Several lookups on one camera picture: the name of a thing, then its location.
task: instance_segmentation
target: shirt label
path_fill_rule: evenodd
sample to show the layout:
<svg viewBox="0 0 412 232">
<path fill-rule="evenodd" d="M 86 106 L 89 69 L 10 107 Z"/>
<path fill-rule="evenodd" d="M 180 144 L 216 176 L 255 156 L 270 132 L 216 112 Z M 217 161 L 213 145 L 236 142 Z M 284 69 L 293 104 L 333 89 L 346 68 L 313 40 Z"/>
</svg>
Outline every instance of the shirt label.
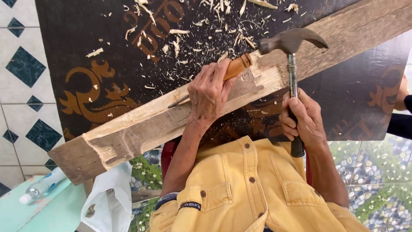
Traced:
<svg viewBox="0 0 412 232">
<path fill-rule="evenodd" d="M 181 204 L 179 210 L 181 208 L 195 208 L 195 209 L 200 211 L 201 207 L 202 207 L 201 204 L 199 204 L 197 202 L 194 202 L 194 201 L 189 201 L 189 202 L 185 202 L 185 203 Z"/>
</svg>

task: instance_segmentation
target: hammer head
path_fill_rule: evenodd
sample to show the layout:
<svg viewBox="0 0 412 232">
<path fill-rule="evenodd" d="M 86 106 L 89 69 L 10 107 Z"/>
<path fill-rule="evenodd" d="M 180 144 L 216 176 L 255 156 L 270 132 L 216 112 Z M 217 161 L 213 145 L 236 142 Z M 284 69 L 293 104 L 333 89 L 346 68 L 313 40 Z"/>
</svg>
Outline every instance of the hammer head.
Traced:
<svg viewBox="0 0 412 232">
<path fill-rule="evenodd" d="M 322 37 L 306 28 L 295 28 L 280 32 L 270 39 L 261 39 L 258 48 L 262 55 L 275 49 L 281 49 L 286 54 L 293 54 L 298 51 L 303 40 L 313 43 L 318 48 L 329 48 Z"/>
</svg>

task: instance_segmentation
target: bottle cap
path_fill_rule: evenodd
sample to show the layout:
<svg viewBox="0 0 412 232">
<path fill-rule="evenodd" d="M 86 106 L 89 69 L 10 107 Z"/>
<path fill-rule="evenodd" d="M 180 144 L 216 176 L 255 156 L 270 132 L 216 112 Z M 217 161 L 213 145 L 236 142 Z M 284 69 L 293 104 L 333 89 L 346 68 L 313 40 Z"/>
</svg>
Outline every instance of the bottle cap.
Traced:
<svg viewBox="0 0 412 232">
<path fill-rule="evenodd" d="M 24 194 L 19 198 L 19 202 L 22 204 L 27 204 L 29 201 L 31 201 L 31 196 L 29 194 Z"/>
</svg>

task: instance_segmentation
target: white plastic bag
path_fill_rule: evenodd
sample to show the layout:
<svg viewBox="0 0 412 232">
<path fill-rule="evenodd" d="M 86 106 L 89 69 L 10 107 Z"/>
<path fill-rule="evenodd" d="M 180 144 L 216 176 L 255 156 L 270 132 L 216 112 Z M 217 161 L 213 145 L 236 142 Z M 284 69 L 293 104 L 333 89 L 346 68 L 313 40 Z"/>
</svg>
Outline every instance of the white plastic bag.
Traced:
<svg viewBox="0 0 412 232">
<path fill-rule="evenodd" d="M 82 208 L 84 224 L 96 232 L 127 232 L 132 218 L 131 169 L 126 162 L 96 177 Z"/>
</svg>

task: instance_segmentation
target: person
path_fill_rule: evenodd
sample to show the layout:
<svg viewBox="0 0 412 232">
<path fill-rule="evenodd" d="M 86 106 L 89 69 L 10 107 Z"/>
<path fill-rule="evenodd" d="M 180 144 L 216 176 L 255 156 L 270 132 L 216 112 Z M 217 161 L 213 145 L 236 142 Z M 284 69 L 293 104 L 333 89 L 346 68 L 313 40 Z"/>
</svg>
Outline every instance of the person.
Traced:
<svg viewBox="0 0 412 232">
<path fill-rule="evenodd" d="M 369 231 L 348 210 L 347 189 L 336 171 L 321 108 L 302 89 L 283 97 L 285 135 L 300 135 L 310 158 L 313 187 L 290 142 L 272 144 L 245 136 L 216 147 L 198 147 L 218 119 L 235 77 L 223 82 L 230 59 L 202 67 L 188 86 L 192 112 L 166 173 L 150 231 L 262 232 Z M 296 124 L 288 115 L 296 115 Z"/>
<path fill-rule="evenodd" d="M 408 92 L 408 83 L 404 74 L 400 82 L 399 93 L 395 101 L 395 110 L 408 110 L 412 113 L 412 95 Z M 412 116 L 393 113 L 389 121 L 387 133 L 412 140 Z"/>
</svg>

